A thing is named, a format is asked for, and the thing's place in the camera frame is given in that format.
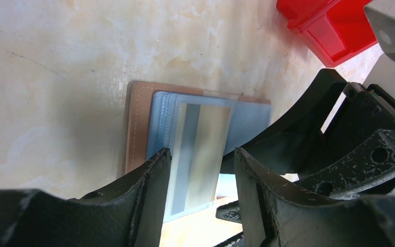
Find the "pink leather card holder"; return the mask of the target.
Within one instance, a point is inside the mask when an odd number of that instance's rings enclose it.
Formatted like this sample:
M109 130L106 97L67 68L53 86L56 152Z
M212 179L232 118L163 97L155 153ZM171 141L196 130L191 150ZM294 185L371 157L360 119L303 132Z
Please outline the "pink leather card holder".
M125 145L122 174L131 172L146 160L152 97L153 94L158 91L272 104L271 100L266 98L222 93L155 82L132 81L127 89L127 103L129 104L129 110L127 114L127 141Z

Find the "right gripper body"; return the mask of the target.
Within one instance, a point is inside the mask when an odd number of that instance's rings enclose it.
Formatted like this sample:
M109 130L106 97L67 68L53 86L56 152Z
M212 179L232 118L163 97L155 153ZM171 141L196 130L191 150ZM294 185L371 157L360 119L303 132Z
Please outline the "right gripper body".
M320 193L331 198L395 196L395 100L378 85L350 93L331 122L335 162L320 171Z

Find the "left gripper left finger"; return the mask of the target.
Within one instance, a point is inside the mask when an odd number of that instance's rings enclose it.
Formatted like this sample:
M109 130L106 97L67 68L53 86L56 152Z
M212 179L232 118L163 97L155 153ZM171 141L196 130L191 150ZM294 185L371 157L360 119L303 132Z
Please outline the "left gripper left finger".
M0 246L159 246L170 169L163 148L80 199L0 190Z

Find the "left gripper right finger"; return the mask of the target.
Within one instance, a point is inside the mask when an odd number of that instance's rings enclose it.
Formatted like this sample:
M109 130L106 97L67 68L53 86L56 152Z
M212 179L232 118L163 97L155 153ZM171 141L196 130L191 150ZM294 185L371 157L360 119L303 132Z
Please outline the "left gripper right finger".
M242 148L234 163L246 246L395 246L395 196L333 200L268 170Z

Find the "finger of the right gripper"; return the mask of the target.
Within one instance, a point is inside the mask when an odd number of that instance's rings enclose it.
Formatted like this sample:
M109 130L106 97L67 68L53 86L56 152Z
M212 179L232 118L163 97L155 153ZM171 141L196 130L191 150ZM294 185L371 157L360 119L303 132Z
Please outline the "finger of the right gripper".
M335 162L321 128L347 81L321 69L297 102L279 119L241 146L278 173L315 173Z
M297 182L235 150L239 199L218 219L247 224L395 224L395 131L379 129L343 158Z

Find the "red plastic bin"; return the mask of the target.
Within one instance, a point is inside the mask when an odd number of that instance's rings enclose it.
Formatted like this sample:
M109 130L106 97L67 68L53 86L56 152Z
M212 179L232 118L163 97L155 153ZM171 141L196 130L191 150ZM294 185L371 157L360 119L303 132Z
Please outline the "red plastic bin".
M364 13L369 0L278 0L287 28L334 68L377 44Z

